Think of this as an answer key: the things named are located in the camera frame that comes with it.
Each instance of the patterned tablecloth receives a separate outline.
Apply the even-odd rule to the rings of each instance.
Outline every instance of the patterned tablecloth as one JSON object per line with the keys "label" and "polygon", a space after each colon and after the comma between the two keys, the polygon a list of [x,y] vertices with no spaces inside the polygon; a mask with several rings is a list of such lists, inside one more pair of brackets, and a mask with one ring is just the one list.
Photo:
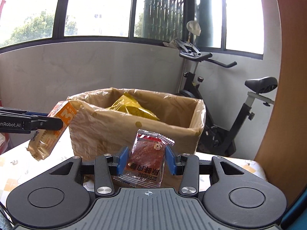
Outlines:
{"label": "patterned tablecloth", "polygon": [[[59,139],[51,155],[45,160],[35,160],[26,150],[28,143],[29,141],[0,155],[0,201],[4,205],[9,193],[18,185],[74,155],[68,128]],[[213,155],[198,152],[196,155],[201,160],[211,160],[213,157]],[[263,169],[257,162],[235,158],[227,159],[262,179],[266,179]],[[94,184],[91,180],[86,181],[83,185],[87,190],[94,191]],[[200,175],[200,191],[205,191],[208,187],[210,187],[209,175]]]}

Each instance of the triangular cutout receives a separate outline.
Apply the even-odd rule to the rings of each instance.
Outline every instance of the triangular cutout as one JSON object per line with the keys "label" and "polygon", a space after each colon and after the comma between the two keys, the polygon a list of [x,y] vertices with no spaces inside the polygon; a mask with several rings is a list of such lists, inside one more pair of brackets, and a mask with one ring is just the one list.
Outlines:
{"label": "triangular cutout", "polygon": [[243,175],[244,173],[227,162],[220,162],[225,175]]}
{"label": "triangular cutout", "polygon": [[51,175],[68,175],[73,164],[74,164],[73,162],[66,163],[50,174]]}

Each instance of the exercise bike handlebar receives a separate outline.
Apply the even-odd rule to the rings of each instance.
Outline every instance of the exercise bike handlebar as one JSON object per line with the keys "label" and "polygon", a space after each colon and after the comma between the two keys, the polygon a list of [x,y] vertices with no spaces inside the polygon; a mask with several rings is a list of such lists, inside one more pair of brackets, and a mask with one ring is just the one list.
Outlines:
{"label": "exercise bike handlebar", "polygon": [[234,66],[236,66],[238,64],[236,61],[234,61],[234,62],[232,62],[232,63],[230,63],[228,65],[226,65],[224,63],[221,63],[219,61],[216,61],[216,60],[212,60],[212,59],[206,59],[205,61],[217,64],[217,65],[219,65],[221,67],[225,67],[225,68],[231,68],[231,67],[234,67]]}
{"label": "exercise bike handlebar", "polygon": [[207,60],[208,58],[211,58],[213,55],[212,53],[208,53],[206,55],[199,55],[199,56],[193,56],[189,53],[184,53],[182,51],[179,52],[179,56],[191,61],[197,61],[197,62],[202,62],[204,60]]}

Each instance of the tree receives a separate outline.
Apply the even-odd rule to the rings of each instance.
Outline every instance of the tree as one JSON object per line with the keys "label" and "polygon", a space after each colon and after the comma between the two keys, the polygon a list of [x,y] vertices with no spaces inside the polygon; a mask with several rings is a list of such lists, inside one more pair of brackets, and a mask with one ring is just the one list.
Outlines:
{"label": "tree", "polygon": [[[11,37],[1,44],[1,47],[52,36],[54,14],[42,11],[39,15],[27,17],[24,25],[16,27]],[[66,16],[65,34],[76,35],[78,29],[75,21],[68,21]]]}
{"label": "tree", "polygon": [[143,21],[144,21],[144,12],[139,14],[139,21],[135,25],[135,37],[143,37]]}

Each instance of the brown trash bag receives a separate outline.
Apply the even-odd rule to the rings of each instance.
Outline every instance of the brown trash bag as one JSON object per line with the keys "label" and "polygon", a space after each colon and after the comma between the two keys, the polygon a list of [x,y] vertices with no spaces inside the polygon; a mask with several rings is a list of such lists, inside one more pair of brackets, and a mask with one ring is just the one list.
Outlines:
{"label": "brown trash bag", "polygon": [[[124,92],[152,111],[161,121],[129,115],[110,107]],[[206,108],[202,100],[137,89],[107,88],[68,97],[82,105],[69,125],[74,154],[93,160],[105,153],[116,154],[121,147],[131,150],[138,129],[160,133],[175,141],[177,153],[195,153],[204,129]],[[172,176],[167,167],[161,187],[179,188],[181,177]]]}

